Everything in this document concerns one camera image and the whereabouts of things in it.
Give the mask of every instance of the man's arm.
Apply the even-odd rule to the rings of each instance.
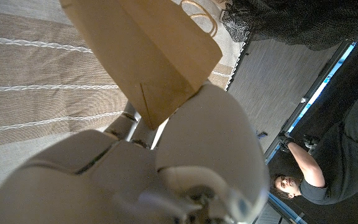
[[[302,170],[307,183],[315,187],[324,187],[326,183],[323,171],[321,171],[315,159],[294,142],[289,142],[287,147]]]

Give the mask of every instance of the black net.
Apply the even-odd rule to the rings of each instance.
[[[222,22],[235,42],[275,39],[323,50],[358,42],[358,1],[227,0]]]

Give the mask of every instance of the white robotic arm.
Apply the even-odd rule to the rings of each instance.
[[[139,119],[128,105],[105,133],[83,131],[28,160],[0,188],[0,223],[252,223],[269,178],[232,96],[203,85],[156,150]]]

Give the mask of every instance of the brown cardboard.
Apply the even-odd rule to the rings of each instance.
[[[198,91],[219,46],[169,0],[60,0],[63,10],[147,125]]]

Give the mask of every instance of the man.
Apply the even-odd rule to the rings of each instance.
[[[327,205],[358,192],[358,100],[343,121],[334,124],[316,146],[313,156],[294,143],[290,136],[279,141],[295,158],[303,179],[276,174],[272,188],[286,199],[303,196],[310,202]]]

